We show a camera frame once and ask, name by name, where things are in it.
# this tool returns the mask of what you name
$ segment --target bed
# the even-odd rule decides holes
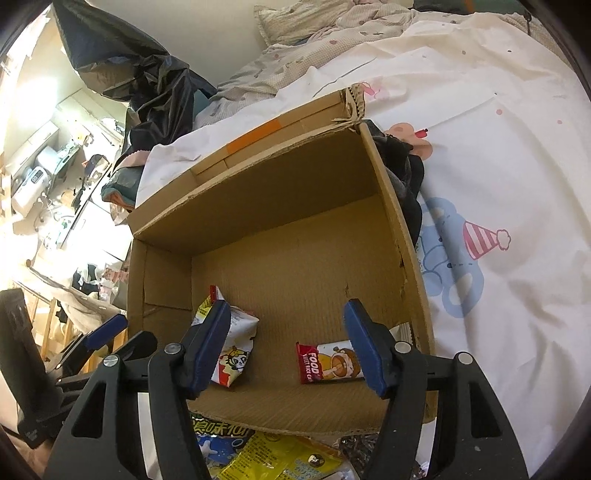
[[[437,354],[474,354],[532,475],[591,384],[591,108],[535,19],[355,5],[221,85],[195,131],[153,149],[138,203],[252,128],[355,82],[366,117],[421,151],[417,255]]]

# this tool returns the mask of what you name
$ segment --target rice cracker wrapper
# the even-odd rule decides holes
[[[213,302],[225,300],[216,285],[209,288],[209,295],[197,309],[191,325],[203,323]],[[252,352],[258,321],[258,318],[243,312],[238,307],[230,307],[230,330],[217,361],[217,367],[213,371],[212,381],[229,387],[244,371],[248,356]]]
[[[410,344],[413,343],[408,323],[390,329],[390,334],[397,341],[403,340]],[[296,343],[295,348],[302,384],[363,378],[361,365],[350,340],[320,345]]]

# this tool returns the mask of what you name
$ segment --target clothes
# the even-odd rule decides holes
[[[126,210],[133,210],[143,171],[144,165],[115,170],[111,179],[100,190],[103,202],[111,202]]]
[[[410,238],[413,245],[416,245],[423,222],[423,211],[417,201],[418,191],[425,176],[423,161],[421,157],[411,153],[411,144],[383,133],[371,120],[364,121],[388,170]]]
[[[99,162],[105,158],[104,155],[101,154],[95,154],[92,155],[90,160],[88,160],[84,165],[84,178],[87,179],[90,177],[90,175],[92,175],[92,172],[94,171],[94,169],[96,168],[96,166],[99,164]]]
[[[56,313],[57,319],[60,321],[60,323],[68,323],[68,315],[66,314],[66,311],[61,306],[60,301],[57,302],[57,307],[59,308],[59,310]]]
[[[80,273],[80,270],[76,270],[72,276],[72,287],[78,291],[81,291],[84,295],[89,295],[92,292],[99,292],[98,279],[96,278],[96,265],[88,264],[88,276],[84,276]]]

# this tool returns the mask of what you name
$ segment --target metal screw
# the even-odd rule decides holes
[[[409,353],[411,350],[411,346],[407,342],[397,342],[396,345],[394,345],[394,348],[398,353]]]
[[[112,367],[113,365],[117,365],[119,358],[117,355],[107,355],[103,360],[103,365],[106,367]]]
[[[472,358],[472,355],[466,352],[460,353],[460,355],[457,356],[457,359],[460,361],[460,363],[463,363],[464,365],[470,365],[474,360]]]
[[[175,353],[179,353],[180,351],[180,343],[169,343],[167,346],[164,347],[164,353],[167,353],[169,355],[174,355]]]

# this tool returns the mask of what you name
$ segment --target pillow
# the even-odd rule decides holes
[[[290,7],[275,9],[255,5],[255,19],[266,44],[292,45],[324,27],[353,7],[351,0],[300,0]]]

